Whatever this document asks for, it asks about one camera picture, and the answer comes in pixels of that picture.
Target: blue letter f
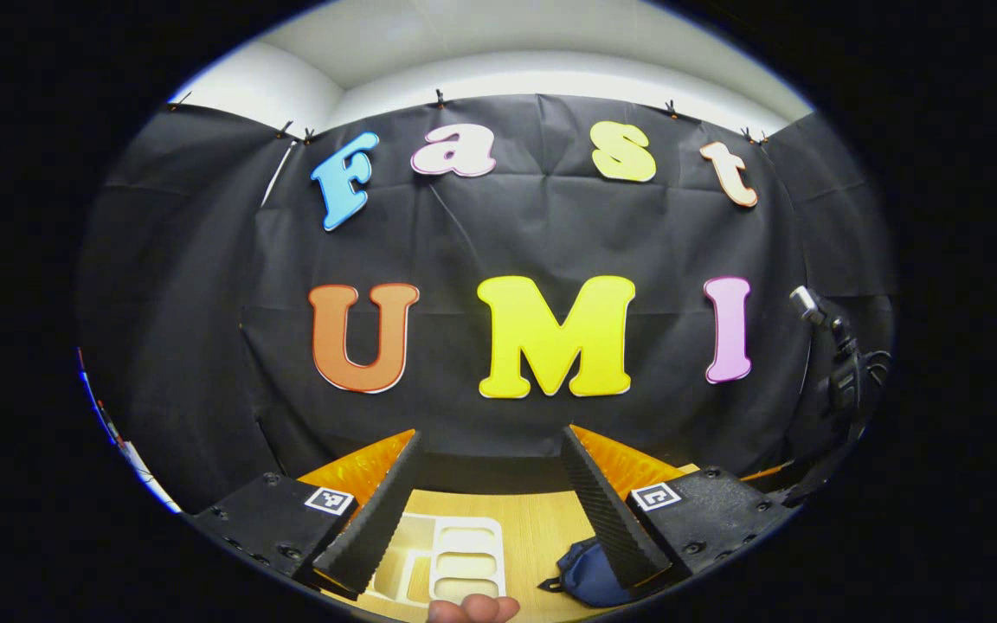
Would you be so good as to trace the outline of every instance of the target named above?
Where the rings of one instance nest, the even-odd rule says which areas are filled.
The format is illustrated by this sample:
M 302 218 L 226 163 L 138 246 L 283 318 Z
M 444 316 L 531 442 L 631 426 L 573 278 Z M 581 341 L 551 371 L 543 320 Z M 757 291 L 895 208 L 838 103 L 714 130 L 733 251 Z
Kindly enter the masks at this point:
M 327 232 L 360 212 L 368 201 L 368 193 L 352 189 L 352 180 L 363 184 L 371 178 L 371 161 L 367 155 L 357 152 L 370 150 L 376 145 L 379 145 L 379 137 L 375 133 L 364 132 L 310 173 L 310 180 L 321 182 L 321 195 L 325 198 L 325 221 L 322 225 L 325 225 Z M 348 157 L 352 159 L 348 166 L 344 166 L 344 160 Z

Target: black fabric backdrop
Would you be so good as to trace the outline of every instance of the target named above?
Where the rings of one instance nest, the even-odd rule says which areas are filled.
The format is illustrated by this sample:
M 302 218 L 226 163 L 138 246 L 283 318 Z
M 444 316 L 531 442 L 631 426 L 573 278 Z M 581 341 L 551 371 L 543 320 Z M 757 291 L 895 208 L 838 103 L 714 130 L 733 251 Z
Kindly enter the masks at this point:
M 607 180 L 590 126 L 648 135 L 657 174 Z M 428 131 L 476 123 L 495 133 L 483 177 L 425 177 L 410 157 Z M 310 172 L 365 131 L 368 204 L 333 232 Z M 159 482 L 194 512 L 266 469 L 300 476 L 372 441 L 427 433 L 419 486 L 507 493 L 567 488 L 558 433 L 574 422 L 681 465 L 741 473 L 802 448 L 791 430 L 800 387 L 827 371 L 827 340 L 798 319 L 788 293 L 807 283 L 839 297 L 866 348 L 891 342 L 895 294 L 886 227 L 865 174 L 810 115 L 752 145 L 697 119 L 620 101 L 494 96 L 416 106 L 294 143 L 274 130 L 193 106 L 161 112 L 115 166 L 80 261 L 80 346 L 95 393 Z M 699 147 L 742 158 L 753 209 L 725 196 Z M 624 395 L 577 398 L 565 387 L 521 400 L 479 395 L 488 374 L 484 279 L 534 279 L 557 319 L 584 281 L 636 284 L 628 308 Z M 752 371 L 710 385 L 712 304 L 703 283 L 747 279 Z M 408 359 L 385 393 L 329 385 L 312 362 L 313 287 L 360 292 L 348 351 L 376 357 L 372 286 L 405 281 Z M 569 373 L 577 370 L 578 360 Z

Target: letter m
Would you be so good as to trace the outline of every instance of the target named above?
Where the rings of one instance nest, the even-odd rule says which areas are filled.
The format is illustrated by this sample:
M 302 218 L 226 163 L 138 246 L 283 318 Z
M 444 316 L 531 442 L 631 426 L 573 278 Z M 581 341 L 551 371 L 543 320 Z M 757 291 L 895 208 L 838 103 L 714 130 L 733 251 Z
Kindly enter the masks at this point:
M 633 281 L 625 277 L 592 277 L 559 324 L 533 279 L 483 281 L 479 298 L 491 307 L 491 375 L 479 382 L 479 393 L 487 398 L 528 395 L 530 382 L 521 375 L 523 352 L 546 395 L 556 394 L 577 355 L 571 394 L 625 394 L 626 308 L 634 294 Z

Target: hand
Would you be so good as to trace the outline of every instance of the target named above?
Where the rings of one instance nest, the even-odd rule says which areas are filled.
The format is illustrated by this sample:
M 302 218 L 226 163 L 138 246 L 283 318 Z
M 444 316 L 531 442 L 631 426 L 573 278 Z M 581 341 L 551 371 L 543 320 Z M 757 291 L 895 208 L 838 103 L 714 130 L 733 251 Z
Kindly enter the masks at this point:
M 488 598 L 472 594 L 459 606 L 451 601 L 432 600 L 427 623 L 506 623 L 521 610 L 522 604 L 513 598 Z

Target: white ceiling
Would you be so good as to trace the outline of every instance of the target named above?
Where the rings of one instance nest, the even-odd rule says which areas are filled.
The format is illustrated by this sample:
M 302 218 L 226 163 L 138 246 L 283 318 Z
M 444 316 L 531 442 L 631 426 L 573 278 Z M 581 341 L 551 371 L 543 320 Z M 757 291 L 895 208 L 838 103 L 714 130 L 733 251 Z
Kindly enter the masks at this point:
M 258 40 L 298 56 L 344 90 L 460 56 L 559 50 L 672 68 L 786 119 L 811 111 L 755 60 L 641 0 L 337 0 Z

